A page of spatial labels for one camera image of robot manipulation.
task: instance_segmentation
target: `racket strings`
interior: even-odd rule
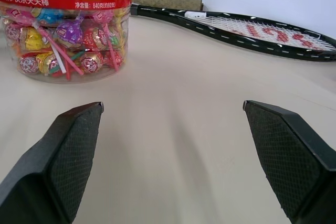
[[[306,49],[336,51],[336,47],[320,38],[274,25],[223,17],[195,17],[192,19],[231,33],[278,43],[280,46],[283,44]]]

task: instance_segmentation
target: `lollipop stick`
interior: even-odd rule
[[[75,54],[74,56],[71,57],[72,60],[76,60],[78,59],[79,57],[81,57],[83,54],[85,54],[86,51],[82,51],[82,52],[79,52],[77,54]],[[54,68],[52,68],[50,70],[50,73],[56,73],[57,71],[59,70],[59,66],[55,66]]]
[[[56,59],[57,59],[57,61],[58,61],[58,64],[59,64],[59,67],[60,67],[62,73],[66,73],[67,70],[65,69],[65,67],[64,67],[64,65],[63,65],[61,56],[59,55],[58,51],[56,50],[56,48],[55,48],[53,45],[51,45],[51,48],[52,48],[53,51],[54,51],[54,54],[55,54],[55,56],[56,56]]]
[[[107,43],[109,45],[109,48],[110,48],[110,54],[111,54],[111,59],[112,59],[112,62],[113,62],[113,66],[114,66],[114,69],[116,71],[119,70],[119,67],[118,67],[118,64],[117,64],[117,60],[116,60],[116,55],[114,54],[114,51],[113,51],[113,47],[112,47],[112,43],[111,43],[111,40],[110,40],[110,31],[109,31],[109,28],[107,27],[107,24],[103,25],[103,30],[104,30],[104,33],[105,33],[105,36],[106,36],[106,39],[107,39]]]
[[[67,69],[67,80],[70,81],[71,80],[71,66],[69,65],[69,63],[66,61],[65,62],[65,68]]]
[[[38,26],[36,23],[33,23],[34,28],[44,37],[46,37],[48,39],[48,41],[50,42],[50,44],[52,44],[60,53],[61,55],[64,57],[64,59],[82,76],[84,74],[84,72],[82,70],[80,70],[79,67],[76,66],[76,64],[69,58],[69,56],[60,48],[59,45],[56,44],[56,42],[54,42],[54,40],[51,38],[51,36],[49,35],[49,33],[47,33],[47,31],[45,31],[42,27]]]

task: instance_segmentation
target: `candy wrapper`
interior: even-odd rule
[[[131,0],[0,0],[16,69],[53,83],[112,75],[125,63]]]

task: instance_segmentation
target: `tennis racket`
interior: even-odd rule
[[[170,22],[253,51],[310,61],[335,61],[336,40],[269,19],[217,12],[192,12],[132,4],[131,15]]]

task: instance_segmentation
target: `black racket frame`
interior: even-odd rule
[[[238,47],[250,49],[253,51],[263,52],[266,54],[282,56],[286,58],[307,60],[307,61],[319,61],[328,62],[336,61],[336,51],[324,51],[324,50],[314,50],[307,48],[300,48],[294,46],[288,46],[281,43],[269,42],[261,39],[256,39],[252,37],[243,36],[240,34],[235,34],[230,31],[225,31],[218,29],[213,26],[205,25],[200,22],[194,21],[192,19],[184,17],[187,10],[175,10],[166,8],[155,8],[149,6],[142,6],[137,4],[132,4],[131,15],[133,16],[143,16],[149,18],[155,18],[185,27],[189,30],[195,31],[197,33],[203,34],[207,37],[220,40],[222,42],[235,45]],[[320,33],[315,33],[313,31],[289,25],[281,22],[276,22],[270,19],[251,17],[240,14],[232,13],[218,13],[218,12],[200,12],[206,13],[207,17],[222,17],[231,18],[244,22],[261,23],[265,25],[270,25],[275,28],[284,28],[287,30],[294,30],[302,34],[307,34],[314,38],[320,38],[321,40],[336,47],[336,40],[322,35]]]

